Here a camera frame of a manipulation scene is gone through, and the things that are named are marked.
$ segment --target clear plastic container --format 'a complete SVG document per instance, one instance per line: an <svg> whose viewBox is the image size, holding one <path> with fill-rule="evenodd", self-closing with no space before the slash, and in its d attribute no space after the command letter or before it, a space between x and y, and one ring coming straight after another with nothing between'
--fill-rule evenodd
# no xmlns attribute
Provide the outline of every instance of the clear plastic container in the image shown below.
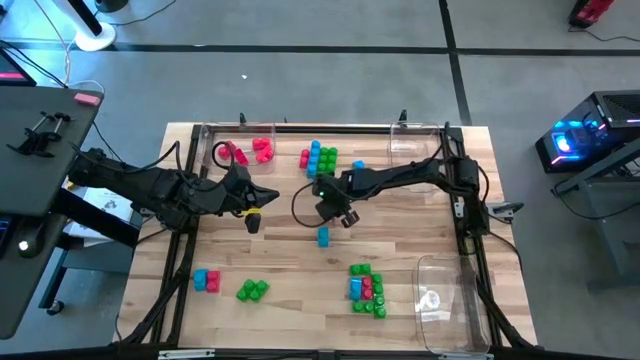
<svg viewBox="0 0 640 360"><path fill-rule="evenodd" d="M273 150L273 158L265 163L261 163L257 159L260 150L254 150L253 140L257 138L267 138L271 143ZM255 175L271 174L275 170L276 165L276 127L274 123L205 123L200 129L200 138L198 141L198 153L196 161L213 170L217 168L213 162L212 150L219 141L231 141L237 148L247 157L249 173ZM216 160L221 165L229 165L231 159L223 160L218 155L218 151L222 146L216 149Z"/></svg>
<svg viewBox="0 0 640 360"><path fill-rule="evenodd" d="M433 155L440 146L438 125L435 123L406 123L395 121L390 125L389 166L402 166L412 161L419 162ZM437 187L432 184L414 184L393 189L398 195L407 193L431 193Z"/></svg>
<svg viewBox="0 0 640 360"><path fill-rule="evenodd" d="M416 331L431 352L484 354L488 319L476 289L473 260L424 256L413 273Z"/></svg>

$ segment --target wooden tabletop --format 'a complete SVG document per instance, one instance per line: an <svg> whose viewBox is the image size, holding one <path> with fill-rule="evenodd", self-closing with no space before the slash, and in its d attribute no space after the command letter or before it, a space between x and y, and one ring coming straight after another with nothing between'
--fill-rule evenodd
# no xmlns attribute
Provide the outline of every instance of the wooden tabletop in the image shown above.
<svg viewBox="0 0 640 360"><path fill-rule="evenodd" d="M180 140L184 163L193 125L168 124L161 153ZM467 154L488 173L488 201L502 201L488 128L462 129ZM224 136L216 140L233 140L232 135ZM437 148L435 138L421 137L428 151ZM263 209L260 232L247 233L244 221L232 216L204 216L200 220L192 271L221 270L221 293L195 292L190 284L181 347L424 349L421 333L416 331L412 273L422 256L457 254L448 195L422 185L385 191L369 201L356 202L353 207L360 222L349 229L338 222L329 224L331 246L319 248L317 230L296 224L290 209L294 192L309 182L298 168L298 159L313 139L338 149L338 174L350 168L354 160L363 160L372 168L390 166L388 135L278 134L273 167L252 173L255 184L280 191L280 197ZM167 159L161 166L173 168L175 161ZM221 172L216 169L210 174L215 180ZM319 220L313 208L316 202L310 190L300 195L296 213L303 221ZM492 220L491 227L513 241L509 226ZM149 221L140 236L158 229L155 220ZM165 232L135 251L118 322L123 336L133 330L158 296L169 239L170 233ZM484 246L496 302L522 336L536 343L517 256L491 236L484 237ZM365 262L384 278L388 312L384 320L351 312L348 267ZM242 303L235 298L246 279L271 284L260 303ZM170 328L173 304L168 306L163 336ZM431 336L440 344L455 343L444 333Z"/></svg>

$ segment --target white stand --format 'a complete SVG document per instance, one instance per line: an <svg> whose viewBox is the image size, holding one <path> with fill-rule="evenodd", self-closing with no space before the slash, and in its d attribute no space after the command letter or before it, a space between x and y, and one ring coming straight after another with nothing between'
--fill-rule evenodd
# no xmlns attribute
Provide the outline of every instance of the white stand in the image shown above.
<svg viewBox="0 0 640 360"><path fill-rule="evenodd" d="M104 22L100 22L102 26L102 33L98 36L93 36L89 33L87 35L84 31L78 31L76 33L76 44L84 51L98 51L106 48L116 41L116 29Z"/></svg>

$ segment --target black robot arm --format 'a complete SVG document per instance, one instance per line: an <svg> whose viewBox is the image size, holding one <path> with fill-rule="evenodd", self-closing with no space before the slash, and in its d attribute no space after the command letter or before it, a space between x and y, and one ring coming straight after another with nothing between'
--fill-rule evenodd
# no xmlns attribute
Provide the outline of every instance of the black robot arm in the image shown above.
<svg viewBox="0 0 640 360"><path fill-rule="evenodd" d="M440 167L446 163L453 166L453 183L440 172ZM360 220L358 214L351 209L352 202L367 200L386 189L417 183L434 184L448 194L462 197L465 202L467 230L477 235L488 233L487 207L478 197L478 163L469 157L451 157L446 160L431 157L384 170L354 169L343 171L339 178L320 174L316 177L311 192L322 198L316 204L316 210L323 220L343 217L342 225L348 228Z"/></svg>
<svg viewBox="0 0 640 360"><path fill-rule="evenodd" d="M247 168L233 162L220 182L199 179L181 169L161 169L128 165L107 158L102 149L78 152L69 171L76 185L106 188L131 200L131 207L153 212L161 224L172 231L185 230L193 215L222 216L229 212L240 217L243 211L261 208L280 193L251 182ZM245 216L250 233L258 232L260 214Z"/></svg>

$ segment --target concrete floor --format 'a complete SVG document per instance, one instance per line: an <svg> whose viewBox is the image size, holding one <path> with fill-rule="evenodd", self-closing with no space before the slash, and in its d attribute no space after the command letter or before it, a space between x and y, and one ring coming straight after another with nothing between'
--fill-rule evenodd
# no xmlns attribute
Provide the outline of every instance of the concrete floor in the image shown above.
<svg viewBox="0 0 640 360"><path fill-rule="evenodd" d="M167 2L131 0L130 7L99 18L127 21ZM640 47L567 33L573 0L447 2L458 47ZM30 1L15 1L9 11L0 23L3 39L55 44ZM640 2L618 0L592 31L640 38L634 26L639 11ZM71 39L73 30L53 18ZM116 151L134 164L157 156L167 122L235 120L239 112L256 121L286 116L295 122L388 123L406 108L413 119L461 124L460 87L456 97L448 55L256 54L188 47L446 47L438 0L179 0L146 22L117 30L119 44L164 47L73 51L72 81L95 79L106 87L97 122ZM26 53L62 76L62 51ZM640 290L587 292L586 281L611 264L591 224L549 194L558 177L542 172L533 150L534 141L590 92L640 88L638 58L460 56L459 62L471 122L491 129L505 196L526 204L514 233L539 343L552 350L640 358L634 341L640 335ZM85 144L90 146L102 146L93 132ZM108 343L125 282L122 275L74 271L59 294L68 309L55 317L35 308L43 282L16 336L0 341L0 353ZM97 331L84 334L85 324ZM34 337L42 328L54 336Z"/></svg>

